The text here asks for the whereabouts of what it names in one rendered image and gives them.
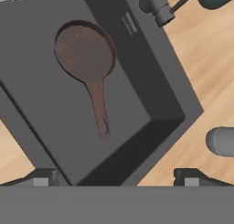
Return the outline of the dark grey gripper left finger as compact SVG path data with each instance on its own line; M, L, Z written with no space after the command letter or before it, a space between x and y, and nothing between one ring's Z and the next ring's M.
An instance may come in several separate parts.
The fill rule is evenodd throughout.
M59 185L59 172L55 168L37 168L25 177L1 184L1 187L53 187Z

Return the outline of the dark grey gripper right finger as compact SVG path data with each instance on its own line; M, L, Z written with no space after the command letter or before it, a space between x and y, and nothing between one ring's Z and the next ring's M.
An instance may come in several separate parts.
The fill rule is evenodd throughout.
M230 183L206 176L197 168L176 168L174 170L174 178L175 187L211 187L230 185Z

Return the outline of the dark grey kitchen sink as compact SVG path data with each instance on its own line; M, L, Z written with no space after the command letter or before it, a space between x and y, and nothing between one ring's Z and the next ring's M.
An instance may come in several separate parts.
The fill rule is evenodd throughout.
M0 120L62 185L138 184L202 112L165 31L138 1L0 0ZM107 139L85 85L54 54L73 20L98 25L116 48L104 79Z

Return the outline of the brown cast iron pan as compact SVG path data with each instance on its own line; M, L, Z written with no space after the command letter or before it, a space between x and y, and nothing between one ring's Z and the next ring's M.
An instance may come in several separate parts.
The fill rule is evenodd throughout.
M82 82L92 101L101 139L110 135L104 101L104 79L116 63L116 48L109 34L89 21L73 20L56 34L54 54L58 64Z

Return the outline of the dark grey sink tap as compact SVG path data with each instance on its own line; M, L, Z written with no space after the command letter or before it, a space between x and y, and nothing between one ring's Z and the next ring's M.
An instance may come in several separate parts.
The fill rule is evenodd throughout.
M145 14L152 14L159 27L171 22L176 16L175 12L189 0L179 0L175 5L170 6L168 0L139 0L138 6Z

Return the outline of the grey cylindrical object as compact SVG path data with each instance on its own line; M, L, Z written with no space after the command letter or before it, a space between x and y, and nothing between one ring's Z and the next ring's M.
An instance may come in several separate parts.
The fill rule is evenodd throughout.
M219 126L206 135L207 148L215 155L234 157L234 127Z

